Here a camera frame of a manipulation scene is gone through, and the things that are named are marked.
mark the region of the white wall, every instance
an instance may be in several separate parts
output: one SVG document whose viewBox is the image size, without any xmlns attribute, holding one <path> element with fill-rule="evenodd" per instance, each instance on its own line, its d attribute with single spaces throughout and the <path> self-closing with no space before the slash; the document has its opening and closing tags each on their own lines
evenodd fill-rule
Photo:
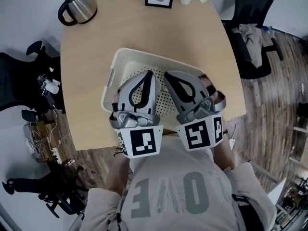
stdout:
<svg viewBox="0 0 308 231">
<path fill-rule="evenodd" d="M 0 52 L 32 61 L 35 56 L 26 57 L 26 49 L 36 40 L 48 42 L 60 51 L 63 25 L 58 21 L 57 12 L 63 1 L 0 0 Z M 30 156 L 24 144 L 23 108 L 13 107 L 0 112 L 0 181 L 6 181 L 8 177 L 35 178 L 46 174 L 46 167 Z M 68 230 L 76 216 L 67 215 L 59 207 L 56 212 L 59 219 L 37 194 L 10 196 L 0 185 L 0 215 L 10 221 L 15 230 Z"/>
<path fill-rule="evenodd" d="M 230 20 L 234 14 L 234 0 L 212 0 L 221 19 Z M 308 0 L 274 0 L 264 25 L 291 33 L 308 36 Z"/>
</svg>

